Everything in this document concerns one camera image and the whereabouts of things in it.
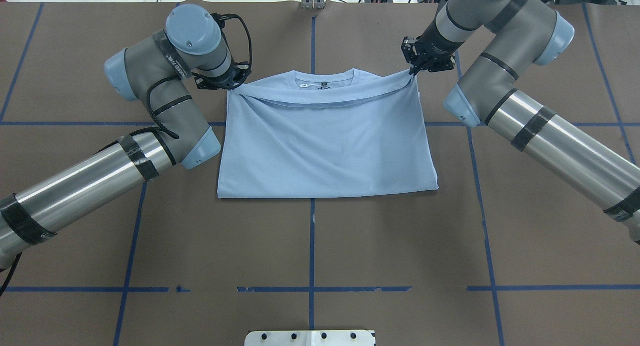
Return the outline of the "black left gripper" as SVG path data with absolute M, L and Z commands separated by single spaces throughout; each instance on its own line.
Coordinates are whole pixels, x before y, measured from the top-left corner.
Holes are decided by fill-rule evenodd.
M 251 73 L 251 63 L 248 61 L 232 61 L 226 71 L 217 76 L 206 75 L 204 70 L 194 72 L 194 80 L 198 89 L 205 90 L 233 90 L 246 82 Z

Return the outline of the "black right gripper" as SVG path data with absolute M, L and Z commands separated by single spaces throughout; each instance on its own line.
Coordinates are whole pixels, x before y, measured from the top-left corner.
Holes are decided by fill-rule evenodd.
M 455 66 L 455 42 L 447 39 L 430 39 L 423 37 L 404 37 L 401 43 L 402 54 L 410 64 L 409 74 L 417 75 L 419 71 L 429 72 L 452 70 Z

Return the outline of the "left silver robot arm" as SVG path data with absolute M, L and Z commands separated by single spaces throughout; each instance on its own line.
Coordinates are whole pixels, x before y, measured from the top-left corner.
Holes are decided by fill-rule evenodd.
M 210 13 L 196 4 L 172 9 L 164 27 L 103 64 L 116 92 L 139 100 L 152 127 L 124 134 L 39 184 L 1 201 L 1 269 L 10 269 L 31 246 L 52 239 L 78 219 L 169 167 L 186 169 L 210 160 L 221 144 L 185 87 L 233 90 L 251 73 L 251 61 L 236 62 L 227 43 L 233 13 Z

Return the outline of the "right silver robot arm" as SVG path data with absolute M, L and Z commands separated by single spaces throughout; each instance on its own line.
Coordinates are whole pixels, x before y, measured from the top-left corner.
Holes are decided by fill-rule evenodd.
M 443 106 L 467 127 L 491 128 L 626 226 L 639 242 L 639 167 L 522 89 L 573 41 L 574 26 L 541 0 L 447 0 L 401 49 L 410 73 L 454 70 L 457 51 L 480 28 L 492 39 L 458 78 Z

